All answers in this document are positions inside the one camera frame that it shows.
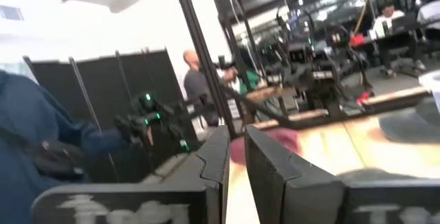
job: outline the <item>red object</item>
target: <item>red object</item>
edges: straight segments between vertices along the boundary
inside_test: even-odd
[[[287,128],[275,128],[264,132],[273,140],[281,143],[285,148],[292,153],[300,153],[300,144],[298,141],[298,133]],[[231,159],[233,162],[246,165],[245,156],[245,140],[244,138],[237,138],[231,143]]]
[[[364,36],[362,34],[358,34],[350,39],[350,45],[356,46],[364,43]]]
[[[362,102],[364,100],[368,100],[369,97],[370,97],[370,93],[369,92],[364,92],[360,97],[357,98],[356,102],[358,104],[362,104]]]

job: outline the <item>yellow cable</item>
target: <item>yellow cable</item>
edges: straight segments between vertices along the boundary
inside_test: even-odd
[[[356,35],[359,32],[360,24],[362,23],[362,20],[364,19],[366,7],[368,5],[369,0],[365,0],[364,7],[362,8],[362,11],[360,13],[359,19],[357,20],[357,24],[355,26],[355,29],[353,31],[353,34]]]

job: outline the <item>bald man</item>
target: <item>bald man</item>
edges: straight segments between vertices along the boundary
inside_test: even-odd
[[[200,71],[200,61],[196,51],[190,49],[186,50],[184,52],[184,60],[185,63],[190,67],[190,70],[188,70],[184,79],[184,86],[188,99],[192,100],[198,98],[202,94],[209,93],[208,83],[206,82],[205,75]],[[229,83],[236,78],[236,69],[229,69],[225,72],[221,79],[225,83]],[[195,108],[201,106],[201,102],[194,105]],[[219,115],[215,110],[204,113],[203,118],[205,119],[208,126],[219,125]]]

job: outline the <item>green shirt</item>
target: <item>green shirt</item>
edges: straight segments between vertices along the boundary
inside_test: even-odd
[[[249,79],[251,90],[256,89],[257,84],[260,82],[260,77],[254,73],[253,71],[246,71],[247,79]],[[246,89],[245,83],[243,79],[240,78],[240,94],[247,94],[248,90]]]

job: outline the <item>gray shirt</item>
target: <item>gray shirt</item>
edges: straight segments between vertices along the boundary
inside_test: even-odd
[[[193,100],[198,98],[202,94],[209,94],[208,83],[206,82],[205,75],[197,70],[190,69],[184,79],[184,86],[186,95],[189,100]],[[202,107],[203,104],[201,102],[196,102],[194,104],[194,109]],[[215,110],[204,113],[203,118],[209,125],[215,125],[219,121],[219,115]]]

